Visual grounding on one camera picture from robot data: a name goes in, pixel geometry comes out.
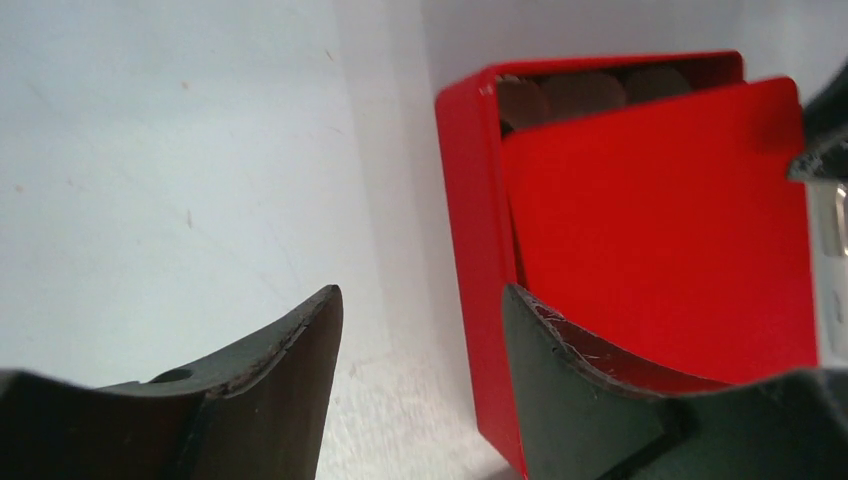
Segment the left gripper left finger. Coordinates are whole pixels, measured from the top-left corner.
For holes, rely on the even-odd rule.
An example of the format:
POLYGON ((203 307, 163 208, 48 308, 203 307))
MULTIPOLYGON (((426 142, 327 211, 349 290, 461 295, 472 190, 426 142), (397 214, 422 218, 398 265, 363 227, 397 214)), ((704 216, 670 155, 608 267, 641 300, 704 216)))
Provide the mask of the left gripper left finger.
POLYGON ((312 479, 343 327, 328 285, 149 382, 1 373, 5 479, 312 479))

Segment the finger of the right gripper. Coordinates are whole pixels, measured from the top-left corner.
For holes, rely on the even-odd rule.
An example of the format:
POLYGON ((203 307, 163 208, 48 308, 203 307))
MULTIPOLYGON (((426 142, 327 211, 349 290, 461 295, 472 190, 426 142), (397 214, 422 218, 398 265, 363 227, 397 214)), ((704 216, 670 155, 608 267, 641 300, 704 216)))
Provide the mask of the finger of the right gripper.
POLYGON ((803 183, 847 182, 847 61, 803 108, 804 150, 787 179, 803 183))

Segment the red chocolate box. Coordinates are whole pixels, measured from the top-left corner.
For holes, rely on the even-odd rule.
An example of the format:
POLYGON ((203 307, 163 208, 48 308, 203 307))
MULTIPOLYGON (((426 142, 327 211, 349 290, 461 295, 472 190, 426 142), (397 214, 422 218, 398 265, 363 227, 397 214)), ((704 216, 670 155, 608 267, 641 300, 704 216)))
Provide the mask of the red chocolate box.
POLYGON ((532 58, 490 64, 445 87, 435 114, 477 426, 521 475, 527 473, 505 347, 502 294, 522 283, 502 174, 495 91, 500 76, 541 76, 670 63, 696 89, 741 83, 734 50, 532 58))

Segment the red box lid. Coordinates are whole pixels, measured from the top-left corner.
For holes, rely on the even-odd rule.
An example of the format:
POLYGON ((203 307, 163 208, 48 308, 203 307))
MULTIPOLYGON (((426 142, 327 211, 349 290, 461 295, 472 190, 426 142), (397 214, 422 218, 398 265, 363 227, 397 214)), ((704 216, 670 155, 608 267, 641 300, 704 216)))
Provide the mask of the red box lid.
POLYGON ((523 285, 685 374, 742 384, 818 365, 803 146, 787 77, 510 135, 523 285))

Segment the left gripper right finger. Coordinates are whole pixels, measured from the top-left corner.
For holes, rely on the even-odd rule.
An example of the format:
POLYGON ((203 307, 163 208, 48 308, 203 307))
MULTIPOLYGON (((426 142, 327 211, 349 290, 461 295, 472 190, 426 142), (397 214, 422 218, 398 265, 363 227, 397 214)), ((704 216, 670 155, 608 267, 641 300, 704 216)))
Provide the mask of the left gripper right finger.
POLYGON ((676 371, 503 291, 505 344, 530 479, 843 479, 847 372, 741 386, 676 371))

